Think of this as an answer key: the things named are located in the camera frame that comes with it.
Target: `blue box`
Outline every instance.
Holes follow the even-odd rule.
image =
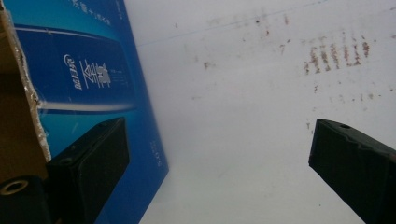
[[[95,124],[125,117],[131,162],[96,223],[138,223],[168,166],[121,0],[3,0],[47,159]]]

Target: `black object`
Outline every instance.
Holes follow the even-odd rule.
[[[396,151],[345,124],[318,119],[311,166],[361,219],[396,223]]]
[[[93,223],[129,161],[125,119],[99,123],[47,163],[44,185],[36,176],[0,185],[0,223]]]
[[[38,176],[20,176],[2,183],[0,223],[52,223],[47,199]]]

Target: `logo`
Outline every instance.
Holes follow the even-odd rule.
[[[79,81],[78,71],[74,59],[68,55],[64,55],[64,64],[69,67],[70,77],[72,78],[74,88],[82,91],[81,82]]]

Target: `white wall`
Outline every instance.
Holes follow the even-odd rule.
[[[362,223],[316,118],[396,148],[396,2],[126,0],[170,173],[142,223]]]

